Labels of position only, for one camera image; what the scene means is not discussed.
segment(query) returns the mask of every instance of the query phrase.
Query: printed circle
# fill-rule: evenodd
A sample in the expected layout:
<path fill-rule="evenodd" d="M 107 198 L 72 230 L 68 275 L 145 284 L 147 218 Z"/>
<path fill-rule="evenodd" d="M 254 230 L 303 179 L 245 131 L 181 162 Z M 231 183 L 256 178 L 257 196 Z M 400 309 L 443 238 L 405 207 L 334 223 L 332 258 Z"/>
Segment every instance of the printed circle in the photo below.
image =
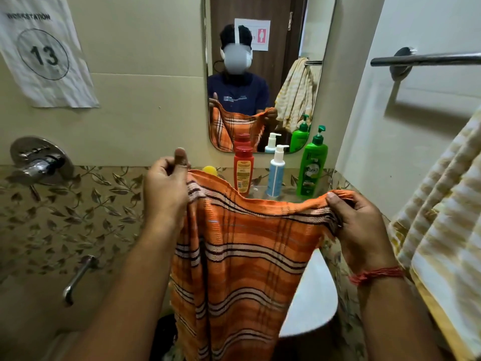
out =
<path fill-rule="evenodd" d="M 64 78 L 70 68 L 65 48 L 54 36 L 41 29 L 27 29 L 17 38 L 17 50 L 25 65 L 47 80 Z"/>

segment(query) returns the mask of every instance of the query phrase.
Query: orange towel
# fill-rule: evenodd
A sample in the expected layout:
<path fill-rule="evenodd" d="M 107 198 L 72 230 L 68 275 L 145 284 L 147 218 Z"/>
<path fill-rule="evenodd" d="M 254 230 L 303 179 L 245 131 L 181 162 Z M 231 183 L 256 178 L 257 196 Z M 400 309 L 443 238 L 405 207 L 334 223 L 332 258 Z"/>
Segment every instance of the orange towel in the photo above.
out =
<path fill-rule="evenodd" d="M 209 125 L 210 138 L 214 147 L 221 151 L 232 152 L 234 149 L 234 139 L 239 133 L 249 133 L 251 135 L 251 146 L 254 152 L 257 151 L 259 139 L 264 131 L 266 115 L 273 108 L 254 116 L 229 113 L 222 105 L 217 102 L 212 109 L 212 117 Z"/>
<path fill-rule="evenodd" d="M 302 204 L 246 199 L 192 170 L 172 262 L 171 302 L 187 361 L 270 359 L 319 239 L 339 218 L 325 195 Z M 352 201 L 352 192 L 336 190 Z"/>

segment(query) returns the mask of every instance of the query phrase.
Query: forearm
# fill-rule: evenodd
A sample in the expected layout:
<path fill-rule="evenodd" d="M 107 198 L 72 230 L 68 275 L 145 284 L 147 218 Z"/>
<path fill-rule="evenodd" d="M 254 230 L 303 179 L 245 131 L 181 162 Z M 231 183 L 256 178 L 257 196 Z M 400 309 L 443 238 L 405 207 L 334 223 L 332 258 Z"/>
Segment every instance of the forearm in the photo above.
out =
<path fill-rule="evenodd" d="M 144 230 L 90 327 L 64 361 L 148 360 L 169 281 L 173 226 Z"/>
<path fill-rule="evenodd" d="M 358 289 L 371 361 L 438 361 L 429 320 L 401 278 L 380 278 Z"/>

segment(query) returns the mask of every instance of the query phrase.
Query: person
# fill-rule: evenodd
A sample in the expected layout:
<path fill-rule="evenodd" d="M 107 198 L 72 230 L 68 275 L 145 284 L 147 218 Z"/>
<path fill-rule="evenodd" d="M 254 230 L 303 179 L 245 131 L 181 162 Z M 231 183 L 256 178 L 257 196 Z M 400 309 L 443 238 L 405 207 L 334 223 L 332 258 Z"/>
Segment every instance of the person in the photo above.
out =
<path fill-rule="evenodd" d="M 144 180 L 145 222 L 116 282 L 90 327 L 63 361 L 148 360 L 165 297 L 171 260 L 188 203 L 189 162 L 182 148 L 161 158 Z M 361 194 L 354 208 L 333 193 L 328 204 L 342 218 L 337 233 L 353 273 L 397 266 L 380 211 Z M 361 316 L 371 361 L 441 361 L 426 317 L 402 278 L 360 285 Z"/>
<path fill-rule="evenodd" d="M 238 27 L 239 44 L 236 45 L 234 24 L 224 27 L 220 33 L 221 56 L 225 69 L 207 78 L 209 107 L 219 102 L 230 113 L 256 115 L 271 107 L 269 87 L 264 78 L 247 72 L 251 65 L 252 34 L 249 28 Z M 272 109 L 267 116 L 266 130 L 274 131 L 277 109 Z"/>

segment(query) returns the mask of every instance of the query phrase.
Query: red bottle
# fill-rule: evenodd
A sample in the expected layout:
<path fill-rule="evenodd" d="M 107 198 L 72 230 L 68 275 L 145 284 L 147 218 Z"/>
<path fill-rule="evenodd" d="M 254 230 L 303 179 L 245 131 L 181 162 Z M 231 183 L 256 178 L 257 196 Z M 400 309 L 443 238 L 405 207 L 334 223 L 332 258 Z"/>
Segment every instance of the red bottle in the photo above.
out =
<path fill-rule="evenodd" d="M 251 187 L 252 170 L 254 169 L 252 151 L 252 147 L 247 146 L 237 147 L 235 151 L 234 185 L 242 196 L 247 196 Z"/>
<path fill-rule="evenodd" d="M 237 147 L 240 146 L 250 146 L 251 145 L 251 135 L 249 133 L 239 133 L 236 134 L 234 139 L 234 152 Z"/>

